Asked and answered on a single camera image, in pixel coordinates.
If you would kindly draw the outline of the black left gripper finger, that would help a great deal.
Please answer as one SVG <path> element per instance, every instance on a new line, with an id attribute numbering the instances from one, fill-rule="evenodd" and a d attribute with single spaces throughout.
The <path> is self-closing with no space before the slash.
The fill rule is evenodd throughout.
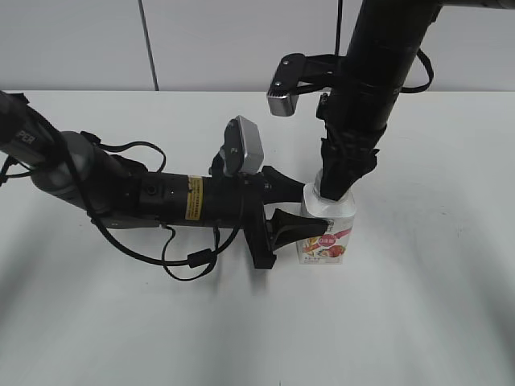
<path id="1" fill-rule="evenodd" d="M 304 184 L 291 179 L 272 166 L 262 168 L 264 203 L 301 203 Z"/>
<path id="2" fill-rule="evenodd" d="M 276 209 L 270 219 L 270 246 L 275 251 L 297 241 L 322 236 L 327 229 L 325 219 L 296 216 Z"/>

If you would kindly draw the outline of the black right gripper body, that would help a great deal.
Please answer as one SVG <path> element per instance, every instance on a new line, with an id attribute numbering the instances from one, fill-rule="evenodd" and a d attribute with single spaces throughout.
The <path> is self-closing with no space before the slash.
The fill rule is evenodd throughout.
<path id="1" fill-rule="evenodd" d="M 385 133 L 389 116 L 402 90 L 398 80 L 383 83 L 361 80 L 353 75 L 321 72 L 318 86 L 330 88 L 317 117 L 324 122 L 324 161 L 375 161 L 376 144 Z"/>

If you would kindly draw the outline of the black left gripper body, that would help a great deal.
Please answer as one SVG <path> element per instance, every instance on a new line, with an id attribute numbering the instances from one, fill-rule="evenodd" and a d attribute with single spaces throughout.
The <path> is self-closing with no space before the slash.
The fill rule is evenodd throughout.
<path id="1" fill-rule="evenodd" d="M 189 253 L 181 261 L 169 261 L 162 252 L 165 268 L 212 266 L 243 231 L 253 267 L 271 269 L 276 261 L 273 226 L 266 218 L 265 206 L 278 202 L 278 171 L 264 166 L 255 175 L 238 173 L 226 176 L 212 168 L 208 177 L 168 173 L 146 173 L 142 176 L 138 214 L 163 226 L 212 228 L 218 233 L 229 228 L 224 242 Z"/>

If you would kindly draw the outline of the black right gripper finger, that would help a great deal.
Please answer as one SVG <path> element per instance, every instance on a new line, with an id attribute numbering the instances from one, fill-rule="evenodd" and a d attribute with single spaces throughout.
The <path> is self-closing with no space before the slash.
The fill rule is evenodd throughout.
<path id="1" fill-rule="evenodd" d="M 377 154 L 379 149 L 375 148 L 343 148 L 343 176 L 341 196 L 347 195 L 351 186 L 364 175 L 370 173 L 377 166 Z"/>
<path id="2" fill-rule="evenodd" d="M 347 159 L 339 147 L 323 138 L 321 145 L 323 161 L 320 194 L 325 199 L 340 200 L 350 187 Z"/>

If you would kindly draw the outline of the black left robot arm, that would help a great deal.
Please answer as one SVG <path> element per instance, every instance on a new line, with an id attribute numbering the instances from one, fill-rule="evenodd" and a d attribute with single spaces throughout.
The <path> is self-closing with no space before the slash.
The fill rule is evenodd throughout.
<path id="1" fill-rule="evenodd" d="M 178 175 L 150 171 L 92 133 L 61 132 L 23 94 L 3 92 L 1 150 L 7 165 L 27 166 L 38 189 L 84 210 L 107 239 L 115 229 L 227 228 L 244 233 L 256 269 L 271 269 L 279 248 L 328 229 L 324 219 L 279 209 L 266 217 L 268 204 L 300 202 L 303 184 L 263 164 L 258 128 L 242 116 L 226 125 L 207 176 Z"/>

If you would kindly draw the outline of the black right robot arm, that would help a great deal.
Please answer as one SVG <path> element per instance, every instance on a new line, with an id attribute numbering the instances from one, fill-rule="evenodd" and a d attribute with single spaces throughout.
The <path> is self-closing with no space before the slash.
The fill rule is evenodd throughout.
<path id="1" fill-rule="evenodd" d="M 342 82 L 320 98 L 322 140 L 320 193 L 337 201 L 377 165 L 376 144 L 401 93 L 428 27 L 436 1 L 365 1 L 345 58 Z"/>

